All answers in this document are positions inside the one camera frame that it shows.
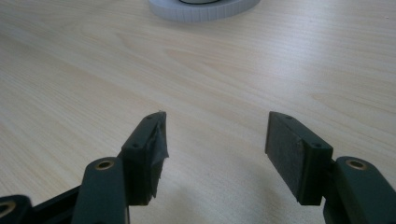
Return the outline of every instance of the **white object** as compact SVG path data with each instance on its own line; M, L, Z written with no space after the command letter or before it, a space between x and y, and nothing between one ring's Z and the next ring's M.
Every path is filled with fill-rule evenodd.
M180 1L191 4L207 4L207 3L216 2L218 0L180 0Z
M198 22L219 20L244 12L260 0L220 0L194 5L179 0L149 0L151 11L169 21Z

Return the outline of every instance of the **wooden table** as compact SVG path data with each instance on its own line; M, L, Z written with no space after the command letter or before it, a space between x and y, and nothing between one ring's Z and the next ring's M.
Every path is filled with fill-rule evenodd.
M0 2L0 196L79 185L159 110L170 159L132 223L324 223L264 154L268 113L396 188L396 2L261 0L194 24L148 0Z

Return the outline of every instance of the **black plastic bracket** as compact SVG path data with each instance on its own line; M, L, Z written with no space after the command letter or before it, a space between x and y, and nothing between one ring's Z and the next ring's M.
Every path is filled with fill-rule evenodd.
M35 207L24 195L0 198L0 223L129 223L128 205L147 205L156 196L166 145L166 113L142 119L118 157L90 163L81 186Z
M371 163L332 160L332 147L297 119L270 112L265 153L301 205L320 205L328 224L395 224L396 193Z

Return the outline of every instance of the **white roll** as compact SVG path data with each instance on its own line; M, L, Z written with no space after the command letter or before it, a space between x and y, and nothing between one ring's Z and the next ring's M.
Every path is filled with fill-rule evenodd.
M220 0L194 5L179 0L149 0L151 11L169 21L199 22L219 20L244 12L260 0Z

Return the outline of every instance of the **table surface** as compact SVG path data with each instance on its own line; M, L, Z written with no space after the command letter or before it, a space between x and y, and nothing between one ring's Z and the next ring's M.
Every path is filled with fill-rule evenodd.
M38 204L167 112L158 197L132 223L324 223L264 153L289 114L396 188L396 2L261 0L164 21L147 0L0 2L0 196Z

